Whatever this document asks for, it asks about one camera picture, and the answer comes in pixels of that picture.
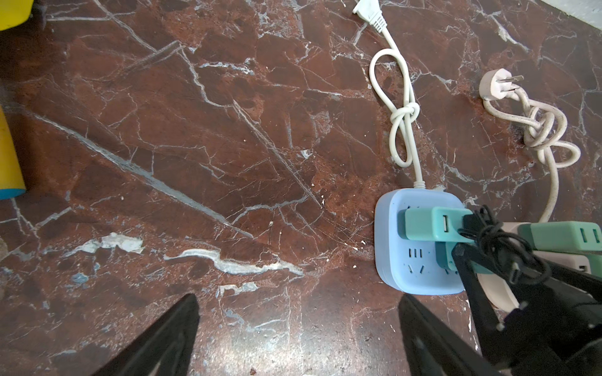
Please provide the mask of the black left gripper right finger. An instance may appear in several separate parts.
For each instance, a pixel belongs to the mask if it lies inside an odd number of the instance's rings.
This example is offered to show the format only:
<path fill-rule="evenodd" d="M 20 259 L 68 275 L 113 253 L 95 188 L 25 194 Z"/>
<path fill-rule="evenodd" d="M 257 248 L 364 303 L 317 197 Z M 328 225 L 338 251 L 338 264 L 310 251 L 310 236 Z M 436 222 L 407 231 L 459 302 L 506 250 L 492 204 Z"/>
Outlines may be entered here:
<path fill-rule="evenodd" d="M 470 348 L 413 295 L 399 305 L 404 352 L 412 375 L 497 375 L 498 371 Z"/>

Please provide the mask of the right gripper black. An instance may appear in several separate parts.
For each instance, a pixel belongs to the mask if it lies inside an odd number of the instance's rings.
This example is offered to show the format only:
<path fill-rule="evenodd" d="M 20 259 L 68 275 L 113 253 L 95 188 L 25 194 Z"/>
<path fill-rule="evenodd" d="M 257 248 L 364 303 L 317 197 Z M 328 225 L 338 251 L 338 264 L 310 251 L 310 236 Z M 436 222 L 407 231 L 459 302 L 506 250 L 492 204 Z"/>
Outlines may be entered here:
<path fill-rule="evenodd" d="M 481 353 L 513 375 L 601 374 L 601 279 L 545 262 L 533 303 L 500 321 L 473 272 L 477 249 L 460 243 L 452 257 L 468 295 Z"/>

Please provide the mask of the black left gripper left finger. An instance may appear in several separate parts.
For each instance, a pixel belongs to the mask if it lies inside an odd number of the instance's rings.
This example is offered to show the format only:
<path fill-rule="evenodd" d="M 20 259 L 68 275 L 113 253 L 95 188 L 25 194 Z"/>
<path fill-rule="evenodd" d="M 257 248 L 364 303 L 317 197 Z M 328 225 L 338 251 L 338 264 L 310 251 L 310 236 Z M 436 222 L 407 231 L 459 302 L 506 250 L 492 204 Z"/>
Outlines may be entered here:
<path fill-rule="evenodd" d="M 95 374 L 188 374 L 199 321 L 197 297 L 186 294 Z"/>

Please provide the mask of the pink plug cube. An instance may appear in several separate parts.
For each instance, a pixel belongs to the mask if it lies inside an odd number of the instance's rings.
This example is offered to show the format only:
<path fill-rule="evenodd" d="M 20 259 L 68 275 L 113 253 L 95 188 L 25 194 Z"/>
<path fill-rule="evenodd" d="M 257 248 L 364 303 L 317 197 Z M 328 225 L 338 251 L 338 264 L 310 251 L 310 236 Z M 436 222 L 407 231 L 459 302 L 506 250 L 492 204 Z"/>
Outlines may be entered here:
<path fill-rule="evenodd" d="M 534 251 L 534 254 L 546 261 L 551 261 L 586 274 L 591 274 L 589 260 L 584 255 L 542 251 Z"/>

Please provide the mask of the light green plug cube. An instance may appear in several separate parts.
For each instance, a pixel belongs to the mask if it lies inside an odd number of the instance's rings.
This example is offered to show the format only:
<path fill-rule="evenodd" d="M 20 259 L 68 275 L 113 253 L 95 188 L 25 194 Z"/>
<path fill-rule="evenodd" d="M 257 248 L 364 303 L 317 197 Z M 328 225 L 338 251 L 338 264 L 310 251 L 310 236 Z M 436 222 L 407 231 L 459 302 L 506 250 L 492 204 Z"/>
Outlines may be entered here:
<path fill-rule="evenodd" d="M 526 223 L 521 224 L 517 231 L 533 249 L 538 251 L 601 251 L 601 229 L 594 222 Z"/>

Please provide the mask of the teal plug cube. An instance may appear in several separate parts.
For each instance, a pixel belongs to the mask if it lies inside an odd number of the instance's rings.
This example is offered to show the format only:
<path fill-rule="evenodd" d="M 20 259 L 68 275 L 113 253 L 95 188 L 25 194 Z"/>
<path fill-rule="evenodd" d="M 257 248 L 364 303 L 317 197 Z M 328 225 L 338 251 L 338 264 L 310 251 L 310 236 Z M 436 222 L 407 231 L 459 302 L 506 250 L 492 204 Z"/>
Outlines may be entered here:
<path fill-rule="evenodd" d="M 451 242 L 436 242 L 435 243 L 435 254 L 436 254 L 437 264 L 441 268 L 443 268 L 449 272 L 455 272 L 455 273 L 457 273 L 457 267 L 456 267 L 454 258 L 452 256 L 452 252 L 453 252 L 454 248 L 456 247 L 456 245 L 457 245 L 457 243 L 451 243 Z M 472 262 L 472 266 L 473 266 L 473 270 L 476 274 L 492 274 L 492 271 L 485 268 L 484 266 L 476 264 L 475 262 Z"/>
<path fill-rule="evenodd" d="M 405 234 L 411 241 L 469 243 L 460 230 L 464 217 L 472 214 L 465 208 L 409 208 L 404 213 Z"/>

